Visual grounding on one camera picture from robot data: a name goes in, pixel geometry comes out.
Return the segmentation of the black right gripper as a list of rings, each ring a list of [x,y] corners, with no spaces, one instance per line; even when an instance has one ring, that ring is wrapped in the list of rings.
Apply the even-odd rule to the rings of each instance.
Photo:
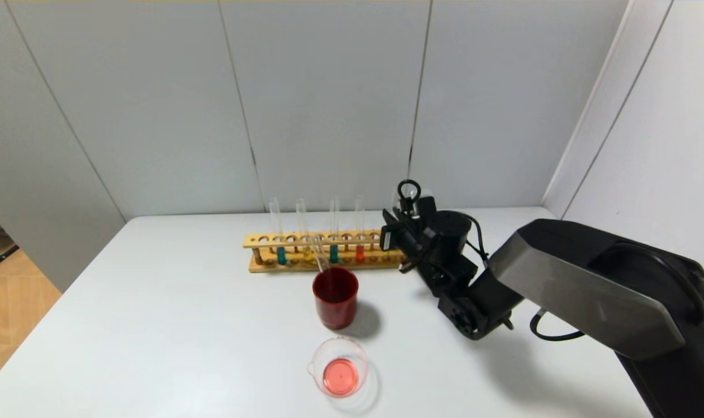
[[[381,228],[380,248],[382,251],[421,252],[417,230],[410,225],[384,225]]]

